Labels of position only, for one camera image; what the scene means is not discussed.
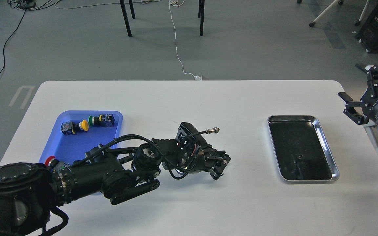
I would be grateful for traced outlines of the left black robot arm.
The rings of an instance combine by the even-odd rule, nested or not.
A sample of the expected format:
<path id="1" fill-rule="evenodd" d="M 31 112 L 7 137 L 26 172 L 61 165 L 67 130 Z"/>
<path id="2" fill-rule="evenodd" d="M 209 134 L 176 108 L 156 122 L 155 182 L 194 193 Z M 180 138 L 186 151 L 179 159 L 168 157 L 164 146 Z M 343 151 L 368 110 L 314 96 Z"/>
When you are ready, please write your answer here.
<path id="1" fill-rule="evenodd" d="M 161 164 L 170 174 L 181 174 L 174 179 L 208 172 L 217 180 L 230 160 L 197 133 L 152 140 L 124 135 L 64 167 L 57 159 L 9 163 L 0 166 L 0 236 L 38 229 L 43 236 L 53 235 L 69 221 L 61 206 L 97 192 L 117 205 L 153 191 L 160 186 Z"/>

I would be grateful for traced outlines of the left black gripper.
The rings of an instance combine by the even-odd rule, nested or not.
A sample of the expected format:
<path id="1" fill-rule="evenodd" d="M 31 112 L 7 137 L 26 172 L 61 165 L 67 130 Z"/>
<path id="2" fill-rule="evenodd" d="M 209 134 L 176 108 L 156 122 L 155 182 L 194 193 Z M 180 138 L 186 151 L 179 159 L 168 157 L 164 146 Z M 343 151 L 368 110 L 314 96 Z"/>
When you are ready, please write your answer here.
<path id="1" fill-rule="evenodd" d="M 218 180 L 230 160 L 230 156 L 223 150 L 203 149 L 198 153 L 195 167 L 189 171 L 189 174 L 209 172 L 214 180 Z"/>

